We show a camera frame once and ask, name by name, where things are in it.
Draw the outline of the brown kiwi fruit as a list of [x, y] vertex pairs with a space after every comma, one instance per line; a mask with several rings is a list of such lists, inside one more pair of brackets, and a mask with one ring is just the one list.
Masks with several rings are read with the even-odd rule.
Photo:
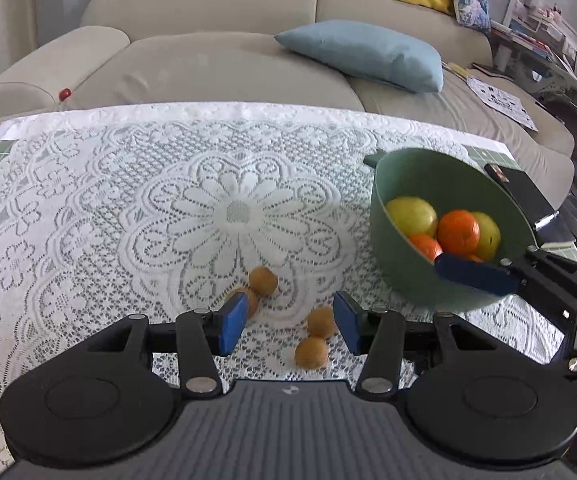
[[257, 266], [249, 273], [249, 287], [258, 296], [272, 296], [278, 283], [278, 277], [267, 266]]
[[313, 309], [306, 318], [307, 332], [311, 337], [329, 339], [337, 333], [332, 307], [321, 306]]
[[253, 291], [253, 289], [247, 286], [240, 286], [231, 290], [231, 292], [229, 292], [229, 294], [226, 295], [226, 300], [230, 300], [233, 296], [239, 294], [240, 292], [246, 296], [247, 318], [250, 320], [258, 311], [259, 298], [256, 292]]
[[327, 367], [329, 362], [327, 342], [316, 336], [305, 338], [295, 348], [294, 361], [303, 370], [320, 370]]

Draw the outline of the small orange mandarin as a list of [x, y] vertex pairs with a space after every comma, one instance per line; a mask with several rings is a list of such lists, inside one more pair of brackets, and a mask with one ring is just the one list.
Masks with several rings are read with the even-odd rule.
[[441, 244], [430, 235], [424, 233], [413, 234], [408, 237], [408, 240], [430, 262], [434, 262], [443, 253]]

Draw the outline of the light blue pillow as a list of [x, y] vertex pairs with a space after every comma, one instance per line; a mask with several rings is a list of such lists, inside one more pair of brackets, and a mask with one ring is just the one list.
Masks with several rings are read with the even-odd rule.
[[425, 41], [367, 23], [333, 20], [274, 36], [278, 44], [339, 72], [415, 93], [444, 87], [443, 61]]

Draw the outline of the yellow lemon fruit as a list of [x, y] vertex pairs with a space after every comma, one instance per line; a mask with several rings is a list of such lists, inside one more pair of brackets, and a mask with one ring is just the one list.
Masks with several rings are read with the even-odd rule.
[[484, 262], [494, 260], [501, 244], [501, 232], [497, 223], [488, 214], [480, 211], [472, 212], [479, 225], [479, 244], [475, 255]]

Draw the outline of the green plastic bowl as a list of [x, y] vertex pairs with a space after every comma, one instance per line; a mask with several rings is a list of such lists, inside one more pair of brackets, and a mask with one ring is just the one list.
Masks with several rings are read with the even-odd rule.
[[368, 155], [369, 237], [387, 285], [417, 307], [467, 312], [498, 301], [442, 278], [438, 256], [467, 263], [522, 255], [535, 243], [525, 214], [493, 179], [453, 156], [402, 148]]

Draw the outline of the printed paper sheet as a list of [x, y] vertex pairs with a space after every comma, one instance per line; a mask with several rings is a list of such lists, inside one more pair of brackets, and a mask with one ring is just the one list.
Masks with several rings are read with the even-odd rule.
[[517, 96], [513, 96], [511, 93], [500, 90], [473, 76], [467, 77], [467, 87], [486, 106], [497, 110], [498, 113], [505, 115], [505, 117], [510, 118], [525, 129], [534, 132], [538, 131], [533, 118], [529, 116], [523, 107], [522, 101]]

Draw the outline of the small red ball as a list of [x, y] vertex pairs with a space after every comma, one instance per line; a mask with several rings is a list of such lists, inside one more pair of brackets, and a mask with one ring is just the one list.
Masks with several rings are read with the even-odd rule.
[[70, 90], [69, 88], [65, 88], [65, 89], [60, 91], [60, 93], [58, 94], [58, 98], [60, 99], [61, 102], [64, 102], [71, 95], [72, 95], [72, 90]]

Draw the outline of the white lace tablecloth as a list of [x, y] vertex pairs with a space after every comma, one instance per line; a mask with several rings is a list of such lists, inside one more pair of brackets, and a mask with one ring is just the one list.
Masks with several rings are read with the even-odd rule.
[[[279, 288], [224, 379], [282, 385], [305, 317], [345, 289], [412, 320], [369, 242], [377, 150], [467, 160], [477, 136], [303, 106], [174, 104], [61, 112], [0, 129], [0, 397], [21, 374], [131, 313], [215, 309], [267, 266]], [[0, 471], [11, 463], [0, 426]]]

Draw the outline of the black phone on table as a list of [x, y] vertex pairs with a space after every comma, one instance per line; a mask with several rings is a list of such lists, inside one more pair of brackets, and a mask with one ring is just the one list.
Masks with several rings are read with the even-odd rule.
[[521, 208], [535, 231], [541, 230], [558, 217], [558, 211], [550, 205], [526, 172], [497, 164], [486, 164], [485, 171]]

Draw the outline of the cluttered side desk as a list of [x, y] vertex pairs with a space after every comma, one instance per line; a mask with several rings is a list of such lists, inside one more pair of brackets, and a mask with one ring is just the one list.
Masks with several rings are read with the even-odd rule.
[[545, 0], [509, 0], [491, 39], [507, 50], [496, 67], [539, 102], [569, 103], [577, 110], [577, 31]]

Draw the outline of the yellow-green apple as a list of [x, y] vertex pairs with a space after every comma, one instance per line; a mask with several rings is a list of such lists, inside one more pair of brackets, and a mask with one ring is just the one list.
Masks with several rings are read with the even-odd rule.
[[434, 207], [423, 198], [400, 196], [390, 200], [385, 209], [404, 236], [420, 233], [435, 236], [438, 217]]

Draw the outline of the orange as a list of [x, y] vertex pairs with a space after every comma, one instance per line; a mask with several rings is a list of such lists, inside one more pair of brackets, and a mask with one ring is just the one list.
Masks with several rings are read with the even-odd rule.
[[436, 238], [444, 252], [455, 256], [474, 254], [479, 244], [479, 222], [470, 211], [458, 209], [444, 214]]

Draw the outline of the blue patterned cushion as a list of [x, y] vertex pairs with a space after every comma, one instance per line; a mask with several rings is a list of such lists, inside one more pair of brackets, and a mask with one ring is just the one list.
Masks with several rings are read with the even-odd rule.
[[459, 25], [490, 34], [491, 19], [488, 0], [453, 0], [456, 21]]

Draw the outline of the beige sectional sofa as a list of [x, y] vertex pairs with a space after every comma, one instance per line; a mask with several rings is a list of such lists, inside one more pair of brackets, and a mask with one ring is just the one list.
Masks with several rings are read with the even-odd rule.
[[[407, 90], [346, 76], [282, 48], [279, 32], [349, 20], [433, 46], [448, 65], [487, 78], [487, 37], [451, 16], [397, 0], [90, 0], [81, 24], [0, 75], [0, 125], [57, 110], [165, 102], [269, 102], [343, 108], [428, 122], [502, 142], [553, 206], [574, 180], [575, 141], [505, 78], [537, 132], [492, 110], [455, 73], [443, 90]], [[72, 95], [61, 102], [58, 94]]]

